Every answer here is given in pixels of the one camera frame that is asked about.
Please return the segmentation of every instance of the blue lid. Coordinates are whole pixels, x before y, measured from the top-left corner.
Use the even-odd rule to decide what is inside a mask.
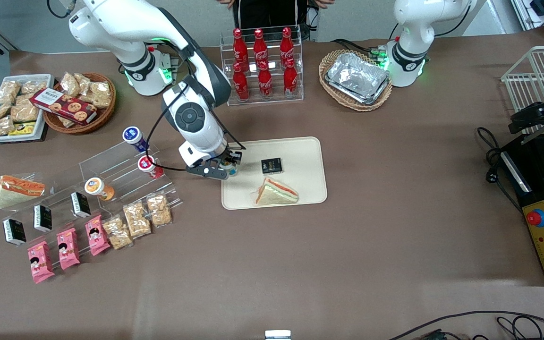
[[[142,138],[142,132],[137,127],[128,127],[123,131],[123,140],[130,144],[137,142]]]

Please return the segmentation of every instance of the red button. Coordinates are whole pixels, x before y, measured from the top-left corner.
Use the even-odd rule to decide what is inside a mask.
[[[533,226],[538,226],[543,221],[543,218],[541,217],[540,213],[537,213],[536,211],[529,212],[526,215],[526,219]]]

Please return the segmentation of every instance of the beige plastic tray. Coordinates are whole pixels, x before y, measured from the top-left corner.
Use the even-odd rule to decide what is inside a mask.
[[[280,157],[283,172],[270,175],[299,194],[299,200],[291,205],[316,204],[326,200],[326,180],[320,141],[316,137],[258,140],[244,142],[242,162],[236,176],[222,181],[222,205],[228,210],[257,207],[287,206],[271,204],[256,206],[257,188],[264,182],[261,161]]]

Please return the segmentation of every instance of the wicker basket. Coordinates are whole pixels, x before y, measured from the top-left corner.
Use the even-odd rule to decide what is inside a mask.
[[[62,125],[62,122],[60,121],[60,119],[58,119],[58,116],[51,112],[44,111],[43,117],[45,118],[45,122],[47,123],[47,125],[49,125],[52,129],[58,131],[59,133],[88,134],[103,127],[103,125],[108,122],[108,120],[112,117],[112,112],[115,110],[115,101],[117,99],[117,91],[115,90],[115,85],[110,79],[104,77],[103,75],[100,75],[99,73],[84,73],[84,76],[93,82],[108,82],[110,94],[112,95],[112,98],[110,99],[111,104],[110,106],[108,106],[108,108],[98,109],[98,116],[93,120],[93,122],[89,123],[88,125],[75,124],[69,128],[66,128],[64,127],[64,125]],[[62,88],[60,87],[60,83],[54,86],[54,90],[62,90]]]
[[[320,84],[331,95],[331,97],[333,97],[333,99],[335,99],[339,104],[345,106],[346,108],[350,108],[352,110],[359,111],[359,112],[373,111],[379,106],[381,106],[387,100],[387,97],[389,97],[389,95],[391,94],[391,81],[386,86],[382,94],[377,98],[377,100],[375,101],[373,105],[363,105],[362,103],[358,103],[356,99],[337,90],[333,86],[330,86],[326,82],[326,80],[324,80],[324,74],[333,66],[333,64],[335,64],[335,60],[337,60],[337,57],[340,54],[347,53],[347,52],[352,52],[356,54],[357,56],[359,56],[360,58],[362,58],[362,60],[373,64],[373,60],[371,60],[371,58],[365,56],[364,54],[360,52],[350,51],[350,50],[337,50],[337,51],[330,52],[329,54],[326,55],[326,57],[322,59],[322,62],[320,62],[320,65],[318,66],[318,76],[319,76]]]

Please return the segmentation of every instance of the biscuit box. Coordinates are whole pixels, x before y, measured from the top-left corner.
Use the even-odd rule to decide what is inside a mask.
[[[79,125],[88,125],[97,113],[96,107],[51,88],[37,91],[31,99],[34,106],[57,114]]]

